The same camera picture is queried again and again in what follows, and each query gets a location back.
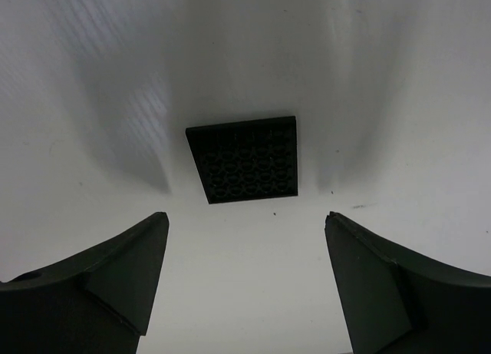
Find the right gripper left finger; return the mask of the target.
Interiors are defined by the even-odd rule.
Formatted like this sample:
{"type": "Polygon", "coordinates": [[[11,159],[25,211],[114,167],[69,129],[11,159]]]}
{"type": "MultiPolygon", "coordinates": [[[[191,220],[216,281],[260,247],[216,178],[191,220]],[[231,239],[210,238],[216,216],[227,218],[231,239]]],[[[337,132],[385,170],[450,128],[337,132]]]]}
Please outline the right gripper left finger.
{"type": "Polygon", "coordinates": [[[157,212],[123,233],[1,284],[3,353],[135,353],[169,232],[157,212]]]}

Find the black square lego tile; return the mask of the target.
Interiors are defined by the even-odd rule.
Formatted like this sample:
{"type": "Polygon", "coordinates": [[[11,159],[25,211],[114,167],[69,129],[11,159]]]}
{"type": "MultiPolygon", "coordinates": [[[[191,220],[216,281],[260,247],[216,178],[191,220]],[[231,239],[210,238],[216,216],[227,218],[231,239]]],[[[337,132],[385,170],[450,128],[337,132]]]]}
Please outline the black square lego tile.
{"type": "Polygon", "coordinates": [[[298,196],[296,117],[188,127],[210,204],[298,196]]]}

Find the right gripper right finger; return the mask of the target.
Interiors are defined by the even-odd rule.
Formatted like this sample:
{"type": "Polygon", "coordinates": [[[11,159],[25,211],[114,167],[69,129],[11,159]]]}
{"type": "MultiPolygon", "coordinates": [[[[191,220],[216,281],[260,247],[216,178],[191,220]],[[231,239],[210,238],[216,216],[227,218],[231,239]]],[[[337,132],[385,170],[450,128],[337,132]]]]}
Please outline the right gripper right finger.
{"type": "Polygon", "coordinates": [[[391,242],[341,213],[325,237],[354,353],[488,353],[490,278],[391,242]]]}

